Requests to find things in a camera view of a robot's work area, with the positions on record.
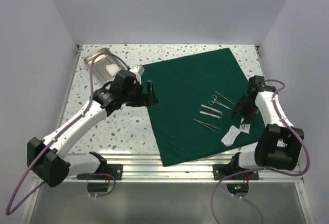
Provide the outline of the white green sachet packet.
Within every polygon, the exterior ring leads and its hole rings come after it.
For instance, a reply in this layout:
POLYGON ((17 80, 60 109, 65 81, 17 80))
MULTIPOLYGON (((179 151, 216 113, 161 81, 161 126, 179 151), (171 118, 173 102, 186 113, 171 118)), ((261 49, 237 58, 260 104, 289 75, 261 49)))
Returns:
POLYGON ((240 124, 240 131, 246 134, 250 133, 250 124, 240 124))

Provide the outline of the steel hemostat scissors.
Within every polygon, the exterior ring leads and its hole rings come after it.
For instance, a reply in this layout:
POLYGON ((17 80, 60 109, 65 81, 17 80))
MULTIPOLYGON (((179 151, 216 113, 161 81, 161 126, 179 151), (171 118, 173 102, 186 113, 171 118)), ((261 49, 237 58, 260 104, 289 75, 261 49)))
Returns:
POLYGON ((217 100, 217 96, 216 96, 216 95, 212 95, 212 96, 211 96, 211 100, 208 101, 208 104, 209 104, 209 105, 217 104, 217 105, 220 105, 220 106, 222 106, 222 107, 224 107, 224 108, 226 108, 226 109, 228 109, 228 110, 231 110, 230 107, 228 107, 227 105, 225 105, 225 104, 219 102, 219 101, 217 100))

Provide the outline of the white blue sachet packet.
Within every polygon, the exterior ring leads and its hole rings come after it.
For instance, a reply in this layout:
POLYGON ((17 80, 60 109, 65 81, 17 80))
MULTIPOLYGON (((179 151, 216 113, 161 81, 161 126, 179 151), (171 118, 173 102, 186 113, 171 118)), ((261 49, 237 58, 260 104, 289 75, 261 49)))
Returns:
POLYGON ((225 145, 225 146, 231 146, 234 144, 235 139, 237 138, 237 136, 241 133, 241 131, 235 127, 235 126, 231 126, 228 130, 228 132, 223 136, 223 138, 221 139, 221 142, 225 145))

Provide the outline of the white gauze pad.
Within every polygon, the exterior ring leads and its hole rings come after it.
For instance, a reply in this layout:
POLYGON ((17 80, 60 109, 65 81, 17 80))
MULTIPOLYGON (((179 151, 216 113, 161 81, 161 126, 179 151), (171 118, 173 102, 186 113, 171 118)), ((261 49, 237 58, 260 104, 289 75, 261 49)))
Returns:
POLYGON ((110 76, 115 76, 119 70, 120 68, 116 64, 106 65, 106 71, 110 76))

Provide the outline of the stainless steel tray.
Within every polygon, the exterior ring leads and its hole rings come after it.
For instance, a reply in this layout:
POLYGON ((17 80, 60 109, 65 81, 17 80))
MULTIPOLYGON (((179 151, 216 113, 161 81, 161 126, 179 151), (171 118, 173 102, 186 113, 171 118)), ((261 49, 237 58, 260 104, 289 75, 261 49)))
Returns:
POLYGON ((107 48, 100 48, 84 58, 84 62, 91 67, 93 74, 101 83, 112 81, 115 76, 110 76, 106 71, 106 65, 116 64, 120 70, 129 70, 129 66, 117 55, 111 53, 107 48))

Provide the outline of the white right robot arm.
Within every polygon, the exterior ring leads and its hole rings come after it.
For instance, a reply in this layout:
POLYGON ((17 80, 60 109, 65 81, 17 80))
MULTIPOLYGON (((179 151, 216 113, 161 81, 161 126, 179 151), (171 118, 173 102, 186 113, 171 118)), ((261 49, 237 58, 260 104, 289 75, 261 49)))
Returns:
POLYGON ((278 90, 269 86, 263 76, 248 80, 248 90, 232 111, 232 117, 239 115, 242 124, 250 124, 261 114, 264 131, 253 152, 236 153, 220 172, 241 179, 247 170, 256 167, 275 170, 295 169, 304 139, 302 129, 295 128, 287 119, 279 103, 278 90))

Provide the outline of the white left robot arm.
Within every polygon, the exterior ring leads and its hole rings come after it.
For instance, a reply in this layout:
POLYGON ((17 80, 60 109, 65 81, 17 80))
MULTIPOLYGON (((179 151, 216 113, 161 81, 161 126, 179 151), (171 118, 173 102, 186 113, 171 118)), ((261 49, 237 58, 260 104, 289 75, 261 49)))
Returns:
POLYGON ((95 90, 91 99, 64 125, 41 140, 32 138, 27 143, 28 168, 50 187, 69 176, 107 178, 106 160, 100 154, 70 156, 68 153, 89 130, 123 104, 149 107, 158 103, 152 81, 147 81, 147 92, 143 92, 143 72, 142 66, 118 71, 114 80, 95 90))

